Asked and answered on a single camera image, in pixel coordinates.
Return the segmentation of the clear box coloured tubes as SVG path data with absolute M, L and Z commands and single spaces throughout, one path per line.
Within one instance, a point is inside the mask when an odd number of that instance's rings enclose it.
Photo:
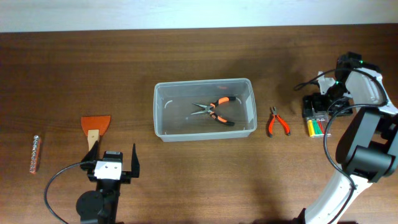
M 307 125 L 308 135 L 311 138 L 322 138 L 325 135 L 325 128 L 329 122 L 329 116 L 326 112 L 315 112 L 314 110 L 305 110 L 303 118 Z

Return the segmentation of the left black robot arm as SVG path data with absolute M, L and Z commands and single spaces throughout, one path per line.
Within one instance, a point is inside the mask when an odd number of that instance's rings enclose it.
M 130 184 L 140 175 L 140 163 L 136 147 L 132 147 L 131 170 L 123 171 L 123 153 L 106 151 L 98 157 L 99 142 L 96 141 L 81 160 L 80 168 L 86 172 L 95 190 L 83 193 L 76 202 L 76 211 L 81 223 L 115 223 L 122 184 Z

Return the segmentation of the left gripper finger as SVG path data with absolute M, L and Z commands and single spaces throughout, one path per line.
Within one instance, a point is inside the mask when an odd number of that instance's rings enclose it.
M 140 163 L 136 153 L 136 144 L 132 147 L 132 159 L 131 159 L 131 178 L 139 178 L 140 176 Z
M 82 162 L 89 162 L 89 161 L 97 160 L 97 157 L 98 157 L 98 145 L 99 145 L 99 141 L 95 141 L 95 143 L 93 144 L 92 148 L 88 151 L 86 156 L 81 161 Z

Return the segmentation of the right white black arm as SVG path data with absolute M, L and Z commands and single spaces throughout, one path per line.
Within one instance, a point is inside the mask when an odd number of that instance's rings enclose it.
M 318 93 L 304 96 L 302 116 L 311 136 L 323 139 L 326 158 L 335 169 L 322 194 L 304 208 L 293 223 L 339 223 L 354 200 L 383 177 L 397 170 L 397 108 L 382 83 L 381 69 L 347 52 L 338 57 L 332 70 L 307 83 Z M 330 128 L 339 116 L 354 115 L 332 157 L 326 146 Z

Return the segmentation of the orange black long-nose pliers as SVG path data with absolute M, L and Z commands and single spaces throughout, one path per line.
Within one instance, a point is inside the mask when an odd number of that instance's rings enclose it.
M 235 125 L 234 122 L 228 121 L 226 118 L 223 118 L 223 117 L 219 116 L 216 113 L 215 108 L 217 106 L 219 106 L 220 104 L 227 103 L 227 102 L 230 102 L 230 101 L 235 101 L 235 100 L 236 100 L 235 96 L 224 96 L 224 97 L 222 97 L 222 98 L 210 103 L 209 105 L 193 103 L 193 105 L 200 107 L 201 110 L 197 111 L 197 112 L 193 112 L 192 115 L 207 113 L 207 114 L 209 114 L 209 116 L 211 118 L 213 118 L 215 121 L 217 121 L 217 122 L 219 122 L 221 124 L 224 124 L 226 126 L 234 126 Z

